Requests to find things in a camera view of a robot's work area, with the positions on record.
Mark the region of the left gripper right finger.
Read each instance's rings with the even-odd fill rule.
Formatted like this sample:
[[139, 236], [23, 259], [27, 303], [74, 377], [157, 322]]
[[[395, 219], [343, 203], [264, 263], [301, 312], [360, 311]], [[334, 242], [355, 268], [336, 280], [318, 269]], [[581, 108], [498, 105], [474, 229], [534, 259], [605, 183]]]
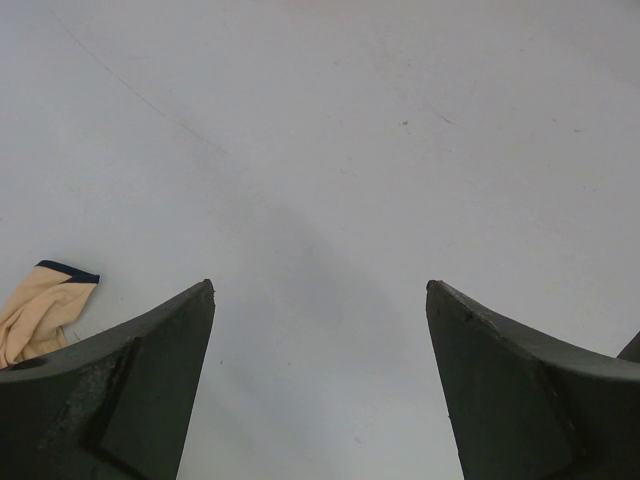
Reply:
[[500, 315], [443, 281], [426, 291], [464, 478], [638, 478], [637, 338], [609, 357]]

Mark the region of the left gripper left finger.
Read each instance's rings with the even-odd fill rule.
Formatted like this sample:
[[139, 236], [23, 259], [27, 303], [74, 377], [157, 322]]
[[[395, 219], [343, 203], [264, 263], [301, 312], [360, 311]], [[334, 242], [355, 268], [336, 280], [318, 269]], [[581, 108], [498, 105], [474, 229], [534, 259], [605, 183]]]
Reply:
[[2, 370], [2, 478], [176, 478], [214, 312], [204, 280]]

